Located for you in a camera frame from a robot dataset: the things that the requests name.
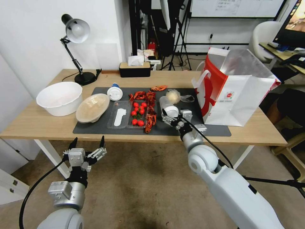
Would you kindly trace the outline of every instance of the black stand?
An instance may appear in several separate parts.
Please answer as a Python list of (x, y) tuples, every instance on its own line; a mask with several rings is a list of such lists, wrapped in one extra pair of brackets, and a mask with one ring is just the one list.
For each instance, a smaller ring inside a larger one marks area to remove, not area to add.
[(74, 78), (74, 81), (80, 85), (87, 85), (87, 84), (90, 84), (90, 83), (93, 83), (94, 81), (96, 81), (98, 78), (98, 74), (95, 76), (91, 72), (83, 72), (83, 68), (80, 65), (80, 63), (72, 56), (70, 50), (67, 47), (67, 44), (70, 42), (70, 40), (67, 39), (67, 36), (65, 36), (64, 38), (61, 38), (60, 41), (64, 45), (65, 49), (67, 50), (70, 57), (72, 58), (74, 65), (77, 67), (77, 69), (79, 71), (79, 74), (76, 75), (76, 77)]
[[(167, 64), (164, 66), (164, 60), (165, 60), (165, 58), (163, 57), (162, 66), (161, 66), (161, 69), (160, 69), (160, 70), (163, 70), (163, 69), (166, 68), (168, 65), (169, 65), (169, 68), (168, 68), (169, 71), (172, 69), (172, 67), (173, 67), (173, 69), (175, 70), (175, 67), (174, 67), (174, 64), (173, 64), (173, 60), (174, 60), (175, 52), (176, 52), (176, 49), (177, 49), (177, 46), (178, 46), (178, 42), (179, 42), (180, 35), (181, 35), (181, 38), (182, 38), (182, 47), (184, 47), (184, 50), (185, 50), (185, 54), (186, 54), (186, 58), (187, 58), (187, 61), (188, 61), (188, 65), (189, 65), (190, 71), (192, 70), (192, 69), (191, 69), (190, 60), (189, 60), (189, 58), (188, 58), (188, 54), (187, 54), (187, 50), (186, 50), (186, 44), (185, 44), (185, 42), (184, 42), (184, 35), (185, 35), (185, 30), (186, 30), (187, 15), (189, 15), (189, 13), (190, 13), (191, 4), (192, 4), (192, 0), (188, 0), (187, 6), (186, 6), (186, 9), (185, 9), (185, 12), (184, 12), (184, 16), (183, 16), (182, 23), (181, 23), (180, 20), (179, 20), (179, 14), (178, 14), (178, 15), (176, 16), (176, 18), (175, 18), (176, 23), (177, 23), (177, 25), (178, 25), (178, 37), (177, 37), (176, 44), (175, 44), (175, 46), (174, 46), (174, 50), (173, 50), (173, 53), (172, 53), (172, 59), (171, 59), (171, 61), (170, 61), (169, 63), (167, 63)], [(184, 22), (185, 22), (184, 33), (182, 34), (182, 28), (183, 28)], [(181, 52), (178, 51), (179, 58), (180, 58), (180, 66), (183, 65), (183, 60), (182, 60)]]

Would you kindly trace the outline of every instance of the tissue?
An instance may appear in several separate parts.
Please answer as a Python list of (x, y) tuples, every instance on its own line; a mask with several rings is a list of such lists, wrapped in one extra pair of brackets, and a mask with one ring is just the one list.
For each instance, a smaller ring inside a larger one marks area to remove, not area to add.
[(144, 56), (128, 57), (128, 66), (142, 66), (144, 64)]

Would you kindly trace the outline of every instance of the whiteboard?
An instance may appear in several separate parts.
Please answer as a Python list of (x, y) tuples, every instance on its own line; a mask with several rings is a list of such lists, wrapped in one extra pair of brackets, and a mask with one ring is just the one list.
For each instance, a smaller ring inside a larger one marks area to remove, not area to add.
[(275, 17), (284, 0), (193, 0), (192, 17)]

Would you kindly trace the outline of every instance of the monitor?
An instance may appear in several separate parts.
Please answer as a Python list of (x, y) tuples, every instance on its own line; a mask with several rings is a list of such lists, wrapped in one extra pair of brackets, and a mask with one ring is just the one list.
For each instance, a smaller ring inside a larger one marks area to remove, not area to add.
[(305, 48), (305, 0), (297, 0), (273, 42)]

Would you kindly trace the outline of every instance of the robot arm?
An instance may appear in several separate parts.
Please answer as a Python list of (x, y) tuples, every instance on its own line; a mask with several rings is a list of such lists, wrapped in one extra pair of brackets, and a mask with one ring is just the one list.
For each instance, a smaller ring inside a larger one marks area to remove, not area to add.
[(236, 170), (228, 168), (203, 138), (191, 128), (182, 111), (177, 118), (166, 115), (163, 121), (174, 126), (188, 152), (188, 165), (208, 185), (209, 191), (239, 228), (284, 228), (269, 202), (255, 190)]
[(93, 152), (84, 148), (75, 148), (77, 138), (64, 151), (64, 159), (69, 160), (70, 176), (65, 181), (52, 182), (48, 193), (54, 199), (58, 210), (52, 212), (40, 223), (38, 229), (83, 229), (83, 217), (80, 212), (85, 201), (85, 188), (88, 185), (87, 173), (91, 166), (105, 156), (104, 136), (100, 146)]

